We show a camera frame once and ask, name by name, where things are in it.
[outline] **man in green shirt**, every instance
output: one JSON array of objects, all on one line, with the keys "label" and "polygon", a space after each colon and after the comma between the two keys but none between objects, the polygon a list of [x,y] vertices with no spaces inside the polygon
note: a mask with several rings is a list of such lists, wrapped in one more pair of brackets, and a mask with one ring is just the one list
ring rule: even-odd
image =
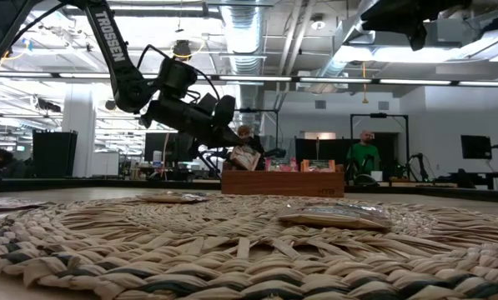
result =
[{"label": "man in green shirt", "polygon": [[[352,146],[352,158],[358,167],[357,173],[371,174],[371,171],[379,171],[380,155],[379,150],[371,145],[371,141],[375,135],[371,131],[364,130],[360,134],[360,142]],[[362,169],[362,164],[364,160],[369,157],[373,159],[368,159],[365,164],[365,168]],[[350,160],[350,150],[347,154],[347,159]]]}]

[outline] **snack bag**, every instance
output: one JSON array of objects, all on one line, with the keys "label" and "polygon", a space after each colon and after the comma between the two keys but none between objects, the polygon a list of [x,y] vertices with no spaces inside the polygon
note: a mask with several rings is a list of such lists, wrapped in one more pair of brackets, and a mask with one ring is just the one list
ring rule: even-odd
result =
[{"label": "snack bag", "polygon": [[312,203],[304,207],[289,207],[279,214],[279,220],[347,229],[384,230],[391,226],[387,213],[381,207],[343,203]]},{"label": "snack bag", "polygon": [[302,161],[302,172],[335,172],[335,161],[308,160]]},{"label": "snack bag", "polygon": [[260,155],[258,151],[249,146],[237,146],[232,150],[230,160],[249,171],[254,171],[258,165]]},{"label": "snack bag", "polygon": [[297,172],[297,159],[288,158],[266,158],[265,171],[273,172]]},{"label": "snack bag", "polygon": [[163,192],[136,197],[139,200],[155,203],[200,203],[209,200],[208,195],[203,192]]}]

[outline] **braided fiber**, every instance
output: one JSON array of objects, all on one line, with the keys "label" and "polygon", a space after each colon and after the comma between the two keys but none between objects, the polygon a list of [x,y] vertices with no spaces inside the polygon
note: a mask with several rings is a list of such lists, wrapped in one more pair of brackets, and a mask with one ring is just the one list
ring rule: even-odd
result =
[{"label": "braided fiber", "polygon": [[[498,217],[349,199],[75,202],[0,219],[0,273],[102,299],[498,300]],[[280,222],[286,205],[383,207],[389,232]]]}]

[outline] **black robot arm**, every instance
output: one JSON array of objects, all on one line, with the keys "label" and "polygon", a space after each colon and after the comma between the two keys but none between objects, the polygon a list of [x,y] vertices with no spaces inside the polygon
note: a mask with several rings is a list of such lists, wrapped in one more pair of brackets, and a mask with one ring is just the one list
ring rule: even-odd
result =
[{"label": "black robot arm", "polygon": [[[114,100],[126,113],[139,113],[148,104],[142,123],[147,128],[157,121],[196,138],[209,147],[239,145],[241,141],[228,127],[235,109],[235,99],[221,99],[207,94],[199,103],[182,99],[197,81],[197,70],[167,57],[155,79],[145,79],[128,55],[113,13],[105,0],[65,0],[85,11],[110,73]],[[0,60],[10,49],[21,24],[38,0],[0,0]],[[158,100],[150,101],[160,91]]]}]

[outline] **computer monitor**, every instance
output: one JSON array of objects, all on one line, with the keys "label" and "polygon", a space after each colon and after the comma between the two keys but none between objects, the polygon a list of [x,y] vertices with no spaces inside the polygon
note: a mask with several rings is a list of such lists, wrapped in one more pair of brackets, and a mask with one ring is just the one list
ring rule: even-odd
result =
[{"label": "computer monitor", "polygon": [[187,134],[170,133],[167,145],[165,145],[167,133],[147,133],[145,135],[145,161],[153,161],[154,151],[163,151],[165,146],[166,162],[192,162],[193,157],[189,155],[189,147],[193,138]]},{"label": "computer monitor", "polygon": [[491,159],[490,137],[461,136],[464,159]]}]

